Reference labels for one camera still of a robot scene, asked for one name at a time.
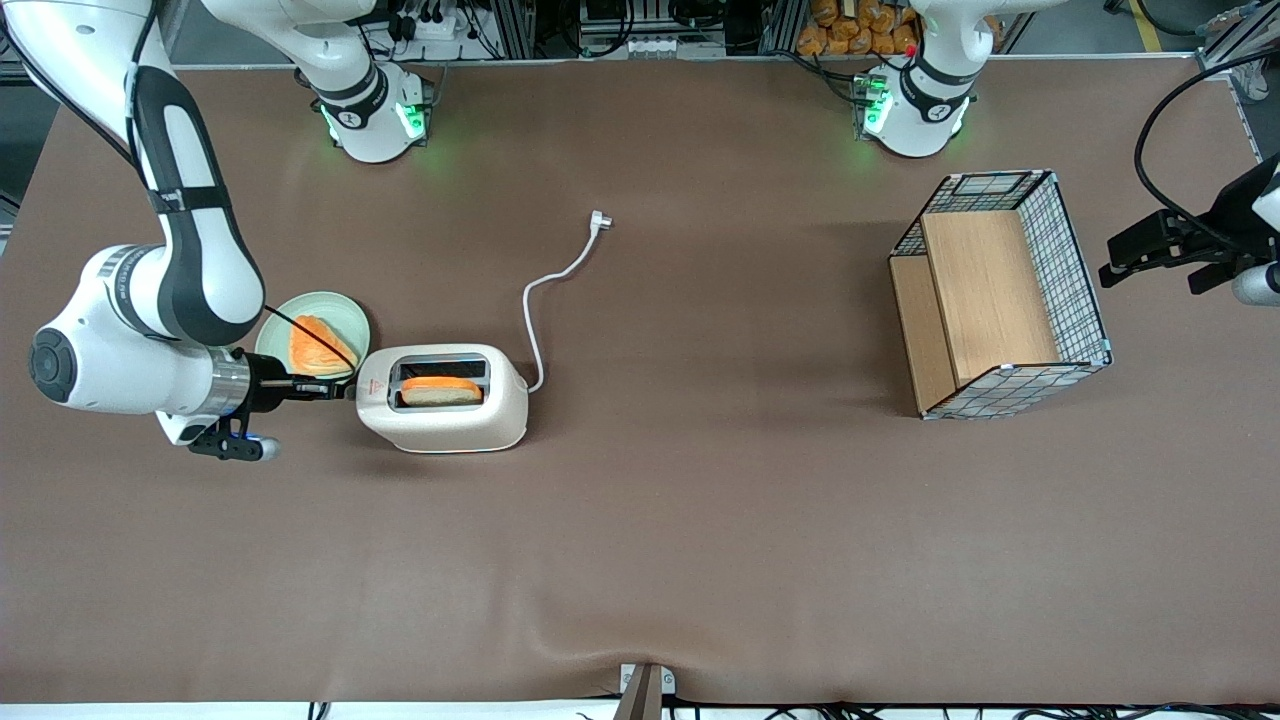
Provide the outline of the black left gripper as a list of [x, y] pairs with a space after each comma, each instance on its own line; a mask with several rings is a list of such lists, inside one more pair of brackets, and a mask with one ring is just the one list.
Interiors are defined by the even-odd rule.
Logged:
[[1110, 290], [1138, 272], [1199, 263], [1204, 265], [1188, 275], [1190, 293], [1199, 296], [1234, 281], [1236, 265], [1277, 260], [1277, 159], [1225, 184], [1208, 210], [1178, 214], [1157, 210], [1111, 237], [1101, 287]]

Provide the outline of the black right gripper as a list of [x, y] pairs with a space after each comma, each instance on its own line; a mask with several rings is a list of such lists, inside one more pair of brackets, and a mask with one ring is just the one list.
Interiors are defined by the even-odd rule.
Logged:
[[[283, 363], [274, 356], [246, 354], [244, 361], [250, 369], [250, 389], [244, 396], [247, 413], [271, 413], [285, 401], [294, 400], [294, 377]], [[297, 401], [347, 400], [349, 383], [355, 374], [338, 377], [296, 375]]]

